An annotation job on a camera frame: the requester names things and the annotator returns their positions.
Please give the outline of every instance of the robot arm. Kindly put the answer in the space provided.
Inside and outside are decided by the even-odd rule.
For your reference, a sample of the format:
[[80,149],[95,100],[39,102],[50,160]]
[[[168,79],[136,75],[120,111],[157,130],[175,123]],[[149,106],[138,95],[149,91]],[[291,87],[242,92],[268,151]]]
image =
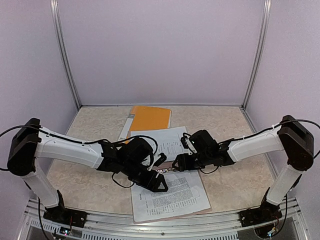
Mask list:
[[60,159],[114,174],[122,172],[130,181],[152,192],[168,190],[164,176],[142,164],[147,156],[154,156],[152,147],[141,137],[127,144],[88,142],[42,127],[36,118],[25,126],[30,127],[21,129],[12,139],[7,167],[40,198],[46,209],[45,219],[66,225],[72,220],[73,226],[83,228],[87,213],[65,207],[61,193],[50,184],[37,158]]
[[288,191],[295,187],[304,171],[314,162],[314,137],[292,116],[261,133],[241,139],[217,143],[206,130],[181,138],[192,154],[180,154],[172,164],[178,171],[204,169],[207,165],[228,166],[246,158],[285,150],[288,161],[274,184],[266,191],[259,208],[240,212],[243,227],[281,218],[279,204]]

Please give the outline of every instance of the beige tabletop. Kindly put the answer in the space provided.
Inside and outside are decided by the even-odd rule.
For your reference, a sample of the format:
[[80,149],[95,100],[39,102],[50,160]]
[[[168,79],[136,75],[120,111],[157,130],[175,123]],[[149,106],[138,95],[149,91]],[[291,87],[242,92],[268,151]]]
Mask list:
[[[171,127],[186,126],[190,134],[206,129],[218,142],[251,134],[238,107],[170,106]],[[83,139],[118,140],[131,107],[83,107],[75,117],[68,136]],[[215,173],[201,174],[212,212],[250,208],[260,204],[273,178],[265,158],[251,157]],[[47,174],[52,185],[63,195],[66,207],[105,213],[132,214],[131,190],[119,187],[110,172],[84,165],[54,160]],[[131,184],[125,175],[114,177]]]

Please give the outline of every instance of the black cable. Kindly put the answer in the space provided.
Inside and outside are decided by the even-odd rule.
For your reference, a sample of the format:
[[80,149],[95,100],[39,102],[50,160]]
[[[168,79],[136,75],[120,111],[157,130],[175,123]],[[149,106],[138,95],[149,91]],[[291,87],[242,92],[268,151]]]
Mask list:
[[[41,129],[37,128],[37,127],[34,127],[34,126],[18,125],[18,126],[13,126],[13,127],[9,128],[9,129],[5,130],[4,132],[0,133],[0,138],[3,135],[7,134],[8,132],[12,131],[12,130],[23,129],[23,128],[25,128],[25,129],[35,129],[35,130],[37,130],[39,132],[42,132],[44,134],[48,134],[46,131],[43,131],[43,130],[41,130]],[[0,167],[0,171],[7,172],[7,171],[9,171],[9,169]]]
[[41,230],[43,232],[43,235],[44,237],[46,238],[46,240],[50,240],[44,230],[44,226],[42,225],[42,221],[41,221],[41,214],[40,214],[40,198],[38,198],[38,215],[39,215],[39,222],[40,222],[40,227],[41,227]]
[[210,171],[210,172],[204,172],[204,171],[202,171],[202,169],[201,169],[201,168],[200,168],[199,170],[200,170],[200,172],[202,172],[203,174],[212,174],[212,173],[214,173],[215,171],[217,171],[217,170],[218,170],[218,168],[220,168],[220,166],[217,166],[215,170]]
[[[183,136],[184,138],[186,138],[186,136],[191,137],[191,134],[189,134],[189,133],[187,133],[187,132],[184,132],[184,133],[182,133],[182,136]],[[191,152],[192,154],[196,154],[196,153],[190,148],[190,146],[189,146],[188,144],[186,144],[186,147],[190,150],[190,152]]]
[[114,172],[113,174],[112,174],[112,176],[111,176],[111,178],[112,178],[112,181],[113,182],[115,182],[117,185],[119,185],[120,187],[122,187],[122,188],[124,188],[124,189],[129,189],[129,188],[131,188],[133,185],[135,185],[135,183],[132,183],[130,186],[123,186],[123,185],[121,185],[120,183],[118,183],[115,179],[114,179],[114,175],[115,175],[116,173]]
[[[223,144],[223,143],[227,143],[227,142],[234,142],[234,141],[239,141],[239,140],[244,140],[244,139],[249,139],[249,138],[252,138],[252,137],[255,137],[265,131],[268,131],[268,130],[272,130],[272,129],[275,129],[279,126],[282,126],[284,124],[288,124],[288,123],[294,123],[294,122],[304,122],[304,123],[309,123],[309,124],[313,124],[315,126],[317,126],[320,130],[320,125],[317,124],[316,122],[314,121],[310,121],[310,120],[305,120],[305,119],[294,119],[294,120],[288,120],[288,121],[282,121],[280,122],[279,124],[275,125],[274,127],[268,127],[268,128],[265,128],[259,132],[256,132],[254,134],[251,134],[251,135],[248,135],[248,136],[244,136],[244,137],[239,137],[239,138],[231,138],[231,139],[228,139],[228,140],[224,140],[224,141],[221,141],[219,142],[219,145],[220,144]],[[313,156],[313,159],[315,159],[316,157],[318,157],[318,155],[320,154],[320,150]]]
[[182,136],[189,136],[189,137],[191,137],[191,134],[189,134],[189,133],[187,133],[187,132],[184,132],[184,133],[182,133]]
[[[274,236],[277,236],[281,232],[281,230],[284,228],[284,225],[285,225],[286,220],[287,220],[287,214],[288,214],[288,195],[286,194],[285,195],[285,214],[284,214],[283,223],[282,223],[280,229],[275,234],[271,235],[271,238],[273,238]],[[261,239],[270,239],[270,236],[268,236],[268,237],[258,236],[258,237],[261,238]]]
[[158,142],[153,138],[153,137],[150,137],[150,136],[147,136],[147,135],[136,135],[136,136],[131,136],[131,137],[128,137],[126,139],[123,139],[123,140],[120,140],[120,141],[115,141],[115,142],[112,142],[112,144],[120,144],[120,143],[123,143],[125,141],[128,141],[130,139],[134,139],[134,138],[145,138],[145,139],[150,139],[152,141],[154,141],[155,143],[155,151],[153,152],[153,154],[155,155],[156,152],[158,151]]

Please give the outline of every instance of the white wall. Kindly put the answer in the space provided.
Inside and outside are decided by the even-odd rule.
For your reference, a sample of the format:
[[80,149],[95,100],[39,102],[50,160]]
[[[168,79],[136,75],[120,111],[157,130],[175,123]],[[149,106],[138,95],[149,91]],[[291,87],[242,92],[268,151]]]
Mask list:
[[263,0],[60,0],[81,103],[238,104]]
[[[282,116],[320,123],[320,1],[272,1],[268,32],[248,114],[258,130]],[[304,124],[320,148],[320,131]],[[285,154],[272,154],[277,170]],[[320,157],[296,187],[312,239],[320,239]]]
[[[65,133],[76,107],[62,65],[50,1],[0,1],[0,133],[36,117]],[[7,168],[11,139],[0,138],[0,167]],[[46,171],[50,162],[43,159]],[[30,191],[18,176],[0,171],[0,239],[12,240]]]

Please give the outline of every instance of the white paper sheet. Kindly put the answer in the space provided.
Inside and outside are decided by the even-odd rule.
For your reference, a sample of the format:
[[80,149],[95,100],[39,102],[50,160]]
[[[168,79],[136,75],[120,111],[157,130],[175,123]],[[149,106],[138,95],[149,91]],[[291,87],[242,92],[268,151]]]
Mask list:
[[132,186],[134,222],[155,222],[211,208],[198,171],[166,173],[164,178],[169,188],[167,192]]
[[[158,150],[156,152],[155,159],[160,153],[164,153],[167,157],[166,162],[171,162],[176,159],[177,155],[186,154],[189,152],[187,149],[184,149],[180,141],[183,133],[186,132],[187,129],[185,126],[179,126],[160,130],[132,131],[130,135],[146,135],[154,138],[158,143]],[[145,138],[145,140],[152,146],[154,150],[156,149],[156,144],[154,141],[148,138]]]

